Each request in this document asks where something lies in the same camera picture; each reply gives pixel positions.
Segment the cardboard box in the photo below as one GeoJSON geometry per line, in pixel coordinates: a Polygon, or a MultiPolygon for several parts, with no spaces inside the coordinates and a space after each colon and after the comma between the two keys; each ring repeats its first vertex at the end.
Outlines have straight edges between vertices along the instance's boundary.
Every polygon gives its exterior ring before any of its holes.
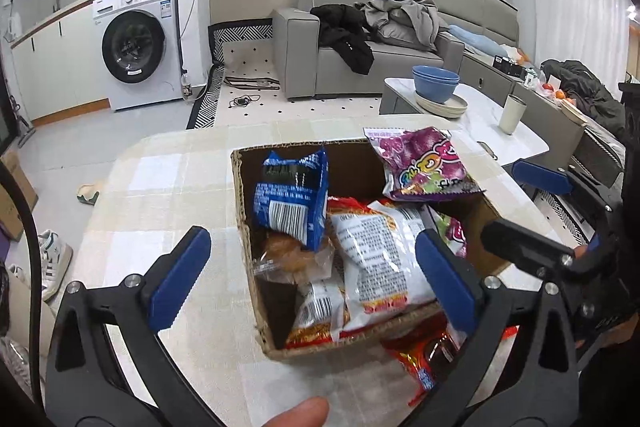
{"type": "MultiPolygon", "coordinates": [[[[254,217],[254,190],[261,178],[262,162],[271,150],[282,158],[298,159],[316,152],[321,145],[322,142],[305,142],[260,146],[236,150],[231,155],[238,228],[258,329],[258,342],[264,354],[274,360],[378,340],[406,331],[440,310],[437,303],[432,303],[353,337],[342,339],[338,343],[282,349],[296,316],[296,286],[271,283],[254,277],[253,260],[260,258],[262,244],[266,238],[266,230],[254,217]]],[[[383,165],[367,140],[328,142],[324,143],[324,147],[329,161],[329,195],[350,196],[363,201],[382,197],[385,185],[383,165]]],[[[497,274],[508,265],[506,261],[482,248],[482,228],[498,217],[497,211],[483,194],[441,203],[435,205],[435,208],[461,221],[468,246],[467,258],[474,264],[480,276],[497,274]]]]}
{"type": "MultiPolygon", "coordinates": [[[[29,203],[29,208],[33,210],[33,207],[36,206],[36,202],[38,201],[38,195],[22,171],[17,153],[14,151],[5,153],[2,156],[2,163],[4,163],[6,168],[9,169],[9,172],[14,176],[18,187],[20,187],[27,203],[29,203]]],[[[14,202],[2,187],[0,187],[0,227],[2,227],[2,230],[9,238],[14,241],[20,241],[22,232],[24,231],[22,222],[20,216],[18,216],[14,202]]]]}

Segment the washing machine door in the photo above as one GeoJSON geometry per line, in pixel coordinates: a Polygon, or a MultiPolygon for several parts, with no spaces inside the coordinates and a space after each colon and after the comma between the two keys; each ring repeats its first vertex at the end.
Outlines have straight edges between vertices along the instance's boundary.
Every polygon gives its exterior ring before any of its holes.
{"type": "Polygon", "coordinates": [[[126,84],[149,78],[164,54],[164,30],[158,19],[130,10],[109,23],[102,37],[102,58],[111,74],[126,84]]]}

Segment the white snack bag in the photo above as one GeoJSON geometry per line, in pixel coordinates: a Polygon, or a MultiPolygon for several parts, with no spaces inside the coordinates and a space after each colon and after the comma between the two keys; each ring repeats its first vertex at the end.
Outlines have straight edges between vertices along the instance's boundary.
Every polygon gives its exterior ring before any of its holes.
{"type": "Polygon", "coordinates": [[[334,246],[344,260],[350,320],[344,331],[383,322],[435,299],[415,260],[424,229],[415,206],[374,201],[367,207],[330,211],[334,246]]]}
{"type": "Polygon", "coordinates": [[[337,342],[344,327],[344,282],[338,257],[331,277],[298,287],[302,302],[285,347],[337,342]]]}

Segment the white curtain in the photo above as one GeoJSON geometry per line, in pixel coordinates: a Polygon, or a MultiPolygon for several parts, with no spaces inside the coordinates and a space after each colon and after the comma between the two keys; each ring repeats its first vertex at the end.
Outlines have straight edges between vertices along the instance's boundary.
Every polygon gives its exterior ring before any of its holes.
{"type": "Polygon", "coordinates": [[[580,60],[620,99],[629,42],[630,0],[536,0],[536,58],[580,60]]]}

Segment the purple candy bag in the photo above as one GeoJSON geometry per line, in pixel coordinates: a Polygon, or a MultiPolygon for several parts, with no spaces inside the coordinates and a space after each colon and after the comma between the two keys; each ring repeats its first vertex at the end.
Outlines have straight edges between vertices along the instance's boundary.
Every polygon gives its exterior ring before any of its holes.
{"type": "Polygon", "coordinates": [[[383,194],[396,201],[445,201],[482,192],[450,142],[435,127],[418,131],[365,129],[385,164],[383,194]]]}

